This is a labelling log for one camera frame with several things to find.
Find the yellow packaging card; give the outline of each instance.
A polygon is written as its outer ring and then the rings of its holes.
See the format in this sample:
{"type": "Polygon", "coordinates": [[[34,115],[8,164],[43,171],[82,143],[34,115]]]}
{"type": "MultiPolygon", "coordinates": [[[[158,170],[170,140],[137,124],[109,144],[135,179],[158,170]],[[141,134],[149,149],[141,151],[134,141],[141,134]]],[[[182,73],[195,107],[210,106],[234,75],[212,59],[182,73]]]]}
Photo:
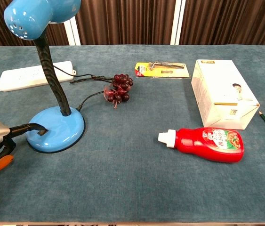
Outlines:
{"type": "Polygon", "coordinates": [[[185,64],[168,62],[137,63],[135,67],[137,77],[189,78],[185,64]]]}

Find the table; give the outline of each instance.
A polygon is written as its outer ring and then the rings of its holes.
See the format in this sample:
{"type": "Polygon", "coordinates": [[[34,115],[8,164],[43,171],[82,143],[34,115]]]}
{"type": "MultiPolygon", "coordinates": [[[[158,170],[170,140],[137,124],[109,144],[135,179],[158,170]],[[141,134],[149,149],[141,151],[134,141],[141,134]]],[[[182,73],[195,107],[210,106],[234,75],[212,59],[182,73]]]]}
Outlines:
{"type": "MultiPolygon", "coordinates": [[[[256,114],[241,131],[245,155],[237,164],[207,161],[157,140],[168,129],[202,122],[191,79],[135,78],[136,62],[233,60],[265,113],[265,46],[58,46],[54,62],[72,61],[78,74],[134,79],[131,98],[114,110],[102,96],[81,111],[83,138],[70,149],[43,154],[17,137],[14,162],[0,172],[0,222],[265,222],[265,123],[256,114]]],[[[34,47],[0,47],[4,70],[39,65],[34,47]]],[[[69,103],[105,83],[62,83],[69,103]]],[[[48,86],[0,92],[0,121],[27,123],[56,106],[48,86]]]]}

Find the white bottle cap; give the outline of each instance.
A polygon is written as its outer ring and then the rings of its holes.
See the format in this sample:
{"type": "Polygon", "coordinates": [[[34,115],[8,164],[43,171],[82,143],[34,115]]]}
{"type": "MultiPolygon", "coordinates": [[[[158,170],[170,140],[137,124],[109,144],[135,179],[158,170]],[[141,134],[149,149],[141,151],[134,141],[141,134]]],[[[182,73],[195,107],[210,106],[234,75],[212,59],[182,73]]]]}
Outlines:
{"type": "Polygon", "coordinates": [[[167,147],[174,147],[176,138],[176,131],[168,129],[167,133],[159,133],[159,141],[167,145],[167,147]]]}

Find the orange clamp handle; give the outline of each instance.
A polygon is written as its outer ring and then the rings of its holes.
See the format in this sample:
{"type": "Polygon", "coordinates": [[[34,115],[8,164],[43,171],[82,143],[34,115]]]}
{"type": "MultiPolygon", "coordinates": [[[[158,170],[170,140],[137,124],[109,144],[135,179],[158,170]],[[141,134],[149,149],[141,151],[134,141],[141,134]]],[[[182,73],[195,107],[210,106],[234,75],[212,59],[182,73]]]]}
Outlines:
{"type": "Polygon", "coordinates": [[[8,166],[13,161],[12,155],[6,155],[0,159],[0,170],[8,166]]]}

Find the blue desk lamp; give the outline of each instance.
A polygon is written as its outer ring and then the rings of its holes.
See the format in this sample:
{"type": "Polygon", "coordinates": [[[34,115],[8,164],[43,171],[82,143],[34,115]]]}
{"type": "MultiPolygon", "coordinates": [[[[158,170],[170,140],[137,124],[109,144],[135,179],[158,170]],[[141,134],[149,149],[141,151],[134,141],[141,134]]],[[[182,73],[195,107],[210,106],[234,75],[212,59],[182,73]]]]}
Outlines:
{"type": "Polygon", "coordinates": [[[14,0],[5,9],[8,29],[21,39],[34,41],[42,69],[59,104],[59,107],[39,112],[30,121],[48,129],[43,136],[36,131],[26,133],[29,144],[39,152],[63,151],[74,145],[85,129],[81,113],[69,106],[56,77],[45,35],[49,23],[69,20],[76,15],[80,5],[81,0],[14,0]]]}

